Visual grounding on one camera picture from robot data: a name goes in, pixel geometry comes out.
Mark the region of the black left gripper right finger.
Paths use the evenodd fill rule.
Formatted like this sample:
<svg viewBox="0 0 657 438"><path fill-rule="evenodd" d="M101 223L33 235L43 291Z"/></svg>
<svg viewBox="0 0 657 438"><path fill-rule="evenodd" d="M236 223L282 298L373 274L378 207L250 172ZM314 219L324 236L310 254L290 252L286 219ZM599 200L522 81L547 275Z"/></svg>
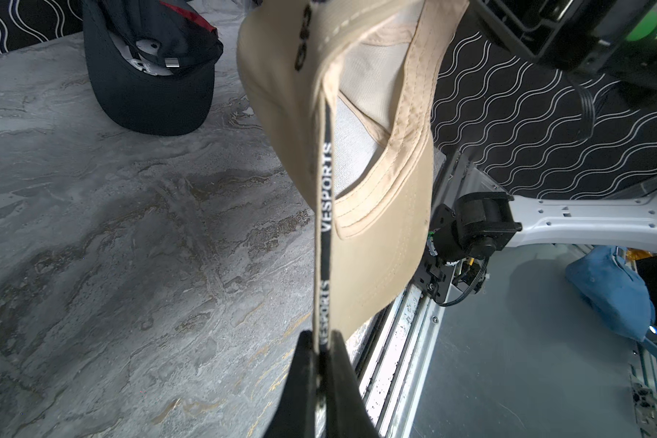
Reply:
<svg viewBox="0 0 657 438"><path fill-rule="evenodd" d="M328 438L379 438L361 397L359 384L342 335L330 333L330 348L322 354L322 390L326 402Z"/></svg>

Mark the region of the tan cap with logo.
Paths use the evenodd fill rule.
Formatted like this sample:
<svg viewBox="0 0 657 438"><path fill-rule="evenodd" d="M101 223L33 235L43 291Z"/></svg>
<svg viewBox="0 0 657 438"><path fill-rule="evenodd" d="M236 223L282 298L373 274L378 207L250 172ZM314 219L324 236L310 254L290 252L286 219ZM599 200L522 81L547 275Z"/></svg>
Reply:
<svg viewBox="0 0 657 438"><path fill-rule="evenodd" d="M465 1L266 1L237 66L277 157L315 215L313 335L350 336L422 260L431 117Z"/></svg>

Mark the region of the dark navy cap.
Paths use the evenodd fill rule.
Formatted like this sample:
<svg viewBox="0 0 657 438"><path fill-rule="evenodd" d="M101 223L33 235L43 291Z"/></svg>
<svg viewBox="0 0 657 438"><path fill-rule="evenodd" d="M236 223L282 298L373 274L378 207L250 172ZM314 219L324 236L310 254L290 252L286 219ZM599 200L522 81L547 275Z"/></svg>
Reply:
<svg viewBox="0 0 657 438"><path fill-rule="evenodd" d="M181 136L197 130L214 98L217 33L160 1L84 1L89 81L98 104L127 130Z"/></svg>

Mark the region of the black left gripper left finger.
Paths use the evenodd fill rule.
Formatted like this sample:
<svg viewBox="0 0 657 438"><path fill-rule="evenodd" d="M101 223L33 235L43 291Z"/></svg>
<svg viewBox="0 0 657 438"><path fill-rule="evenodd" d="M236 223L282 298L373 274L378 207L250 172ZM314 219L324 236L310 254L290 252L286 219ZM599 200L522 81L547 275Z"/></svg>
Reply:
<svg viewBox="0 0 657 438"><path fill-rule="evenodd" d="M316 436L318 359L310 330L299 334L285 387L264 438Z"/></svg>

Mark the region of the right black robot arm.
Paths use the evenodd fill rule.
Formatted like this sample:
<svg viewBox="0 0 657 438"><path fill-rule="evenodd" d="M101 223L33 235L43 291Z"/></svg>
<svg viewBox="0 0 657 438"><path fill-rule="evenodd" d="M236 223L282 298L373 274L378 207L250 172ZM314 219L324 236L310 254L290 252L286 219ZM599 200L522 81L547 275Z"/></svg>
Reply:
<svg viewBox="0 0 657 438"><path fill-rule="evenodd" d="M491 178L428 262L514 246L657 252L657 1L468 1L438 77L434 146Z"/></svg>

